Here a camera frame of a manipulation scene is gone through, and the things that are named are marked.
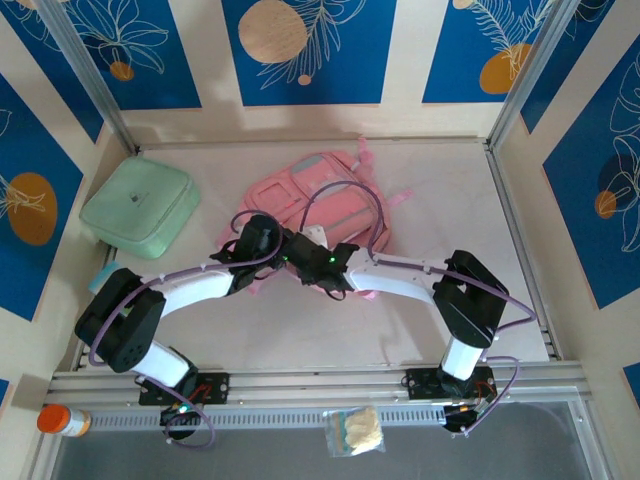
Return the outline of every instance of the wooden floor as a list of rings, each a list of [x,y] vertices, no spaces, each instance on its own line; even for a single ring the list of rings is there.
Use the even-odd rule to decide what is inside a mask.
[[[517,298],[529,297],[479,143],[374,141],[375,171],[387,196],[414,195],[392,209],[394,253],[441,264],[455,249],[474,253]],[[119,253],[136,273],[169,273],[205,261],[246,188],[269,172],[322,150],[356,152],[356,142],[220,145],[150,150],[144,156],[189,172],[202,202],[158,260]],[[507,307],[503,322],[522,317]],[[166,317],[156,337],[201,368],[357,367],[438,363],[449,334],[434,307],[382,294],[335,302],[280,274],[257,296],[241,292]],[[505,333],[492,354],[547,360],[537,325]]]

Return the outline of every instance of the plastic bag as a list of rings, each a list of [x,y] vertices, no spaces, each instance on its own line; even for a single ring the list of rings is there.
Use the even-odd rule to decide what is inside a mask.
[[[375,407],[324,412],[327,446],[332,457],[384,452],[384,436]]]

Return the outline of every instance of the orange bottle cap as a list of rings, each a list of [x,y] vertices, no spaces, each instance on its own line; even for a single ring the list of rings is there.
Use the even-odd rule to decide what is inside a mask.
[[[38,416],[38,430],[42,433],[58,433],[70,420],[71,413],[64,405],[47,405]]]

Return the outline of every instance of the beige wall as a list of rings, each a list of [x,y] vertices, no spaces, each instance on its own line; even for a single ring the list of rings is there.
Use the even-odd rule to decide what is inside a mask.
[[[13,390],[0,419],[0,477],[13,480],[29,451],[51,374],[89,299],[86,285],[104,254],[81,226],[78,212],[100,162],[104,170],[121,161],[124,152],[106,128],[97,145],[91,142],[1,15],[0,44],[0,73],[84,174],[36,317],[28,322],[0,309],[0,378],[9,380]]]
[[[563,353],[582,362],[627,479],[640,471],[640,411],[622,368],[640,360],[640,291],[596,308],[542,164],[636,39],[639,20],[637,0],[617,0],[533,134],[518,121],[499,152]]]
[[[380,105],[244,108],[220,0],[170,0],[202,109],[129,111],[124,117],[145,146],[360,135],[486,136],[501,103],[422,105],[449,1],[397,2]]]

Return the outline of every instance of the pink backpack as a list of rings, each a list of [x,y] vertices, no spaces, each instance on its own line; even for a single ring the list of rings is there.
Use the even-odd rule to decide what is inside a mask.
[[[304,208],[309,198],[320,188],[340,180],[353,180],[371,188],[380,199],[384,225],[374,243],[374,250],[386,249],[391,236],[389,205],[373,178],[373,154],[360,139],[358,158],[342,152],[322,152],[309,155],[267,178],[253,184],[247,190],[238,212],[263,210],[273,215],[282,225],[298,231]],[[400,201],[410,192],[401,194]],[[305,227],[321,225],[327,237],[327,247],[350,242],[366,246],[377,219],[377,208],[369,194],[358,186],[339,185],[320,194],[309,209]],[[250,215],[238,219],[238,227],[249,221]],[[218,238],[222,247],[232,238],[229,227]],[[252,293],[258,291],[260,282],[252,285]]]

